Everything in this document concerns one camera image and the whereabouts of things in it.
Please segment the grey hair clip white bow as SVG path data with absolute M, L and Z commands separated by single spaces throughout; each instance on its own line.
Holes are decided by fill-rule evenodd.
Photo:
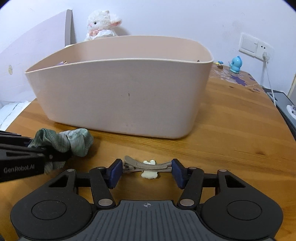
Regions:
M 123 173 L 132 173 L 132 172 L 171 172 L 171 161 L 165 162 L 162 164 L 146 164 L 144 162 L 137 161 L 130 156 L 125 156 L 123 161 Z

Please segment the green striped scrunchie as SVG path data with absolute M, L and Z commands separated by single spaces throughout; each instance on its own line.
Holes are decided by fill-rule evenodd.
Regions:
M 29 148 L 50 146 L 60 153 L 71 151 L 78 157 L 87 155 L 94 141 L 89 130 L 78 128 L 75 130 L 63 131 L 60 133 L 47 128 L 38 130 L 33 140 L 29 143 Z

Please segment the beige plastic storage basket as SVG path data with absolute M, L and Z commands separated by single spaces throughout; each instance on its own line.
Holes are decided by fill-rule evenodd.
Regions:
M 193 40 L 118 36 L 66 47 L 25 75 L 52 121 L 175 139 L 194 126 L 213 61 Z

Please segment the small brown toy figure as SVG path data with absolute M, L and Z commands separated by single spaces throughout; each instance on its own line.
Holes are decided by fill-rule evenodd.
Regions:
M 215 62 L 215 64 L 217 65 L 217 67 L 219 68 L 219 69 L 223 69 L 223 61 L 217 61 L 217 62 Z

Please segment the white phone stand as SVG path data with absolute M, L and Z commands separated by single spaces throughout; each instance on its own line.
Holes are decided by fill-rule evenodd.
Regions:
M 287 105 L 287 111 L 294 119 L 296 119 L 296 106 L 295 105 Z

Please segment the blue bird figurine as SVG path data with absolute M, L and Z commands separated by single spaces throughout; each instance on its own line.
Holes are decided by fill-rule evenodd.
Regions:
M 242 67 L 242 59 L 240 56 L 234 57 L 230 62 L 229 62 L 229 67 L 230 71 L 233 73 L 239 73 L 240 68 Z

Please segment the lilac bed headboard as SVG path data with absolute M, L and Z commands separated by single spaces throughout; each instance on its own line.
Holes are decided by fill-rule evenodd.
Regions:
M 72 10 L 67 9 L 34 26 L 1 52 L 1 101 L 36 98 L 25 71 L 70 45 Z

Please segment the white plush lamb toy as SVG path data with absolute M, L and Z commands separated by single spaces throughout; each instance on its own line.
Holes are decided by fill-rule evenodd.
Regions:
M 109 10 L 93 11 L 87 19 L 87 34 L 85 41 L 117 36 L 115 28 L 122 23 L 122 19 Z

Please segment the white wall switch socket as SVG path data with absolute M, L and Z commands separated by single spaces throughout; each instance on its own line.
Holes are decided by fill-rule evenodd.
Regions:
M 262 61 L 264 52 L 267 54 L 267 60 L 272 60 L 274 56 L 271 45 L 246 33 L 241 33 L 239 51 Z

